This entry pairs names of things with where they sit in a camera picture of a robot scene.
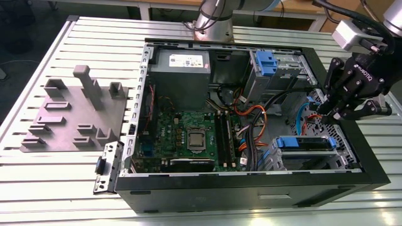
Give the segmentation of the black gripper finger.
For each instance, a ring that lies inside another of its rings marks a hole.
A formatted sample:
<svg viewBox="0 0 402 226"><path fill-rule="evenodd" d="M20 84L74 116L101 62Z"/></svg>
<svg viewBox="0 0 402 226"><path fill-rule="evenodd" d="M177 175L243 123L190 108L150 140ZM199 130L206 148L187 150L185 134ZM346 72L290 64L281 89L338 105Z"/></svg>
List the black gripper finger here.
<svg viewBox="0 0 402 226"><path fill-rule="evenodd" d="M330 113L332 111L338 112L348 106L346 94L344 89L345 78L344 76L345 62L341 58L336 57L332 60L329 72L325 81L326 100L318 107L318 113Z"/></svg>
<svg viewBox="0 0 402 226"><path fill-rule="evenodd" d="M392 115L390 104L381 96L360 98L356 91L337 91L329 92L326 98L321 104L322 123L360 121Z"/></svg>

